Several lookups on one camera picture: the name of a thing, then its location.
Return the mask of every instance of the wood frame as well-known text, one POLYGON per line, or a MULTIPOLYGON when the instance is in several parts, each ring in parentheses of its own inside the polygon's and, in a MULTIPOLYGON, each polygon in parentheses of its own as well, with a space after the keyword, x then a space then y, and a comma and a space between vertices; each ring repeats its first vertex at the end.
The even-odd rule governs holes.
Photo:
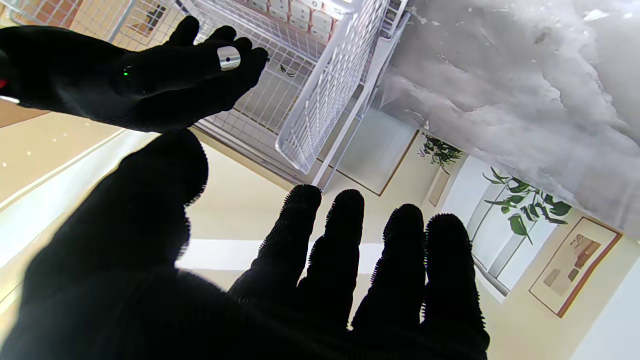
POLYGON ((442 194, 447 189, 447 184, 449 183, 450 179, 451 175, 448 174, 442 167, 439 167, 438 171, 436 172, 436 177, 434 178, 433 182, 431 183, 431 187, 427 192, 427 200, 434 208, 437 208, 438 204, 442 200, 442 194))
POLYGON ((582 289, 582 287, 586 284, 587 280, 589 279, 589 277, 591 276, 591 274, 593 273, 593 271, 595 270, 595 268, 600 264, 600 262, 602 261, 602 259, 611 251, 611 249, 618 243, 618 241, 622 238, 622 234, 613 229, 612 227, 605 225, 597 220, 588 218, 588 217, 581 217, 580 220, 578 220, 575 225, 572 227, 572 229, 569 231, 569 233, 567 233, 567 235, 564 237, 564 239, 562 240, 562 242, 558 245, 556 251, 554 252, 554 254, 551 256, 551 258, 549 259, 549 261, 547 261, 547 264, 545 265, 545 267, 542 269, 542 271, 540 272, 540 274, 538 275, 538 277, 536 278, 536 280, 531 284, 531 286, 529 287, 529 293, 536 298, 538 301, 540 301, 547 309, 549 309, 549 311, 551 311, 552 313, 554 313, 556 316, 558 316, 559 318, 562 318, 564 316, 564 314, 566 314, 567 310, 569 309, 569 307, 571 306, 571 304, 573 303, 573 301, 575 300, 575 298, 578 296, 578 293, 580 292, 580 290, 582 289), (571 291, 571 293, 569 294, 569 297, 564 301, 563 305, 560 307, 558 312, 555 312, 553 309, 551 309, 542 299, 540 299, 538 296, 536 296, 536 294, 532 291, 533 287, 535 286, 535 284, 540 280, 540 277, 542 277, 542 275, 545 273, 545 271, 547 270, 549 264, 551 264, 551 261, 553 261, 553 259, 555 258, 556 254, 558 253, 558 251, 560 250, 560 248, 564 245, 564 243, 569 239, 569 236, 573 233, 573 231, 578 227, 578 225, 580 224, 581 221, 588 221, 591 222, 595 225, 598 225, 600 227, 603 227, 606 230, 609 230, 613 233, 615 233, 615 237, 611 240, 611 242, 604 248, 604 250, 598 255, 597 258, 595 258, 595 260, 592 262, 592 264, 589 265, 589 267, 584 271, 584 275, 580 278, 580 280, 578 281, 578 283, 575 285, 575 287, 573 288, 573 290, 571 291))

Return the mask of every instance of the textured glove fabric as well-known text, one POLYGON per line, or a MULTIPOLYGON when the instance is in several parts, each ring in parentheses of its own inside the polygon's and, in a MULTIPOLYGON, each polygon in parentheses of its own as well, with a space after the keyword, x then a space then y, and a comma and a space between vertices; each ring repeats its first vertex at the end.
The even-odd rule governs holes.
POLYGON ((62 28, 0 29, 0 79, 8 80, 0 95, 137 131, 189 127, 231 110, 258 83, 268 59, 230 26, 193 45, 199 27, 188 16, 166 43, 141 52, 62 28), (238 50, 241 64, 223 72, 217 50, 225 46, 238 50))
POLYGON ((455 216, 438 215, 425 233, 417 207, 391 214, 349 330, 363 197, 336 197, 298 281, 322 194, 295 187, 225 293, 174 265, 189 239, 184 208, 207 175, 188 130, 125 158, 28 266, 0 359, 486 359, 470 243, 455 216))

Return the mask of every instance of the white trim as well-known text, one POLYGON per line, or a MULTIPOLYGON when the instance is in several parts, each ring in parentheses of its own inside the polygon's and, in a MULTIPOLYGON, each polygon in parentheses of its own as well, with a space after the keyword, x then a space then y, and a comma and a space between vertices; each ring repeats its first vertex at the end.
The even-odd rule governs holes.
POLYGON ((156 134, 119 131, 4 201, 0 206, 10 205, 0 211, 0 266, 5 266, 51 222, 72 209, 122 158, 154 136, 156 134), (104 146, 85 156, 102 144, 104 146), (25 195, 9 203, 22 194, 25 195))
MULTIPOLYGON (((258 254, 260 240, 191 239, 183 257, 175 265, 183 269, 245 271, 258 254)), ((313 243, 309 243, 307 258, 313 243)), ((360 244, 358 274, 371 274, 382 254, 382 243, 360 244)))

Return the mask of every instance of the ice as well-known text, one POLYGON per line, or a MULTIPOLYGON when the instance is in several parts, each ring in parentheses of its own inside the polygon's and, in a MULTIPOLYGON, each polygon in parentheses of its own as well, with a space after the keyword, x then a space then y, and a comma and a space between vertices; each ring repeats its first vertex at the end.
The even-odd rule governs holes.
POLYGON ((413 6, 381 109, 640 236, 640 1, 413 6))

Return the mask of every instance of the glove fingertip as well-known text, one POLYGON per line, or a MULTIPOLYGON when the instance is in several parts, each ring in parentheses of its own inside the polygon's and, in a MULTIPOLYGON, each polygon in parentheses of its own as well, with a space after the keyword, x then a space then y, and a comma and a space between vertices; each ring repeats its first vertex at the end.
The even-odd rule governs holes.
POLYGON ((320 207, 322 201, 322 191, 312 185, 297 185, 293 188, 284 200, 282 209, 286 209, 291 206, 303 205, 312 209, 320 207))

